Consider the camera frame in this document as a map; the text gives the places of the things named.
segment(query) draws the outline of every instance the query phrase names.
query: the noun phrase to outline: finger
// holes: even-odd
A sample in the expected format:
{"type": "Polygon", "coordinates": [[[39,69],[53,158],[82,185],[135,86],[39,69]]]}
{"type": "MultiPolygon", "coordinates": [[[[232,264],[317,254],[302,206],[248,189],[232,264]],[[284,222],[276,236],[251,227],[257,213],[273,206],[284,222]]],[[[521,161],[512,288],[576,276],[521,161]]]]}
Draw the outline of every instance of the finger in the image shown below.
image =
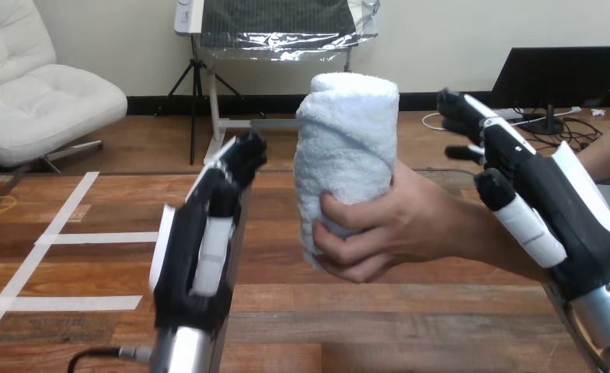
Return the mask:
{"type": "Polygon", "coordinates": [[[355,284],[373,282],[392,268],[392,256],[387,253],[368,257],[351,267],[340,266],[325,255],[316,256],[314,259],[327,273],[355,284]]]}
{"type": "Polygon", "coordinates": [[[398,201],[390,192],[374,200],[352,205],[339,202],[332,194],[324,193],[321,196],[321,212],[329,220],[347,229],[374,228],[388,220],[396,208],[398,201]]]}
{"type": "Polygon", "coordinates": [[[335,236],[320,221],[314,223],[314,243],[330,259],[342,266],[349,266],[380,252],[387,241],[387,231],[383,227],[373,228],[345,241],[335,236]]]}

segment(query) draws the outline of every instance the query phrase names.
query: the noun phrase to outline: white armchair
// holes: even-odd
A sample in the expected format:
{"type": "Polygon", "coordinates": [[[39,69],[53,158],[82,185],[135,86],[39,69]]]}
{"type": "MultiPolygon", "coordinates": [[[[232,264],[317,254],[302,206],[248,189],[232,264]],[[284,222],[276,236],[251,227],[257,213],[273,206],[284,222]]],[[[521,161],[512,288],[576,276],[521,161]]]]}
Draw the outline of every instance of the white armchair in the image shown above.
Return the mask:
{"type": "Polygon", "coordinates": [[[90,72],[55,64],[33,0],[0,0],[0,166],[51,160],[101,145],[61,149],[119,120],[126,96],[90,72]]]}

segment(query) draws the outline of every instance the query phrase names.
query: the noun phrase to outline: white stand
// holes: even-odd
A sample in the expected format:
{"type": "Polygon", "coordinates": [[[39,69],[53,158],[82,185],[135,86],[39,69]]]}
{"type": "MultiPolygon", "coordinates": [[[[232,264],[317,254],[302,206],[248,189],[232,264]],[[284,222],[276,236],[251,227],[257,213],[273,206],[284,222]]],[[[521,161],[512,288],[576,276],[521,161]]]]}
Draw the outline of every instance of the white stand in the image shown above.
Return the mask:
{"type": "MultiPolygon", "coordinates": [[[[348,47],[345,52],[346,65],[343,67],[345,72],[350,72],[350,52],[352,47],[348,47]]],[[[213,136],[211,142],[208,144],[208,150],[204,156],[204,164],[206,165],[212,159],[215,153],[222,148],[225,144],[225,134],[229,128],[297,128],[298,122],[293,119],[255,119],[255,120],[230,120],[227,118],[220,118],[220,110],[218,109],[218,87],[217,79],[215,78],[214,64],[206,70],[206,77],[208,79],[208,94],[211,101],[211,123],[213,125],[213,136]]]]}
{"type": "Polygon", "coordinates": [[[222,148],[225,143],[225,134],[227,128],[251,128],[249,120],[229,120],[220,118],[218,110],[218,87],[216,86],[217,79],[215,78],[215,69],[211,66],[206,71],[208,79],[208,94],[211,101],[211,122],[213,124],[213,137],[208,145],[208,150],[204,156],[204,164],[206,165],[212,159],[215,153],[222,148]]]}

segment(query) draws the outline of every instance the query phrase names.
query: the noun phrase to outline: white towel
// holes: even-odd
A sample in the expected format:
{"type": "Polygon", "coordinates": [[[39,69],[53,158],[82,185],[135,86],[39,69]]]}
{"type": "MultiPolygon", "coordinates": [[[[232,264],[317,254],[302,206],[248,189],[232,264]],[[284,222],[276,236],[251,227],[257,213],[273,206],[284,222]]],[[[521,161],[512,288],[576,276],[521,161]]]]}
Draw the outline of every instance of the white towel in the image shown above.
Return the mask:
{"type": "Polygon", "coordinates": [[[299,122],[295,153],[295,189],[302,225],[305,259],[315,267],[312,223],[321,219],[342,239],[357,234],[325,219],[321,193],[345,204],[372,200],[386,193],[396,164],[396,84],[350,73],[318,75],[312,93],[296,114],[299,122]]]}

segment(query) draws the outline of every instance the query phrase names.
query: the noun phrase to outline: wooden table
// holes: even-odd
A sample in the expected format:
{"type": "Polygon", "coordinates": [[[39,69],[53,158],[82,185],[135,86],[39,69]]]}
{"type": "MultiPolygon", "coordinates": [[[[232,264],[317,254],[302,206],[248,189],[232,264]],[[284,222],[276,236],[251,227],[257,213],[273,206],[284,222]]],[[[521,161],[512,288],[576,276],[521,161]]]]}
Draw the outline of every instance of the wooden table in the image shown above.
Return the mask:
{"type": "MultiPolygon", "coordinates": [[[[467,175],[428,176],[456,195],[476,198],[467,175]]],[[[73,235],[155,232],[163,204],[180,204],[194,179],[98,175],[59,233],[78,238],[73,235]]],[[[0,294],[31,260],[28,255],[37,253],[35,242],[82,181],[83,176],[0,181],[0,193],[16,199],[0,213],[0,294]]],[[[4,200],[0,208],[11,203],[4,200]]],[[[538,284],[458,259],[403,265],[374,284],[348,284],[303,261],[298,219],[292,174],[259,174],[223,372],[586,371],[538,284]]],[[[3,304],[0,373],[63,372],[69,358],[87,347],[152,345],[147,282],[153,249],[153,242],[51,244],[21,282],[18,297],[142,298],[136,309],[125,311],[31,312],[3,304]]],[[[18,276],[13,282],[18,285],[18,276]]],[[[96,359],[79,367],[148,370],[96,359]]]]}

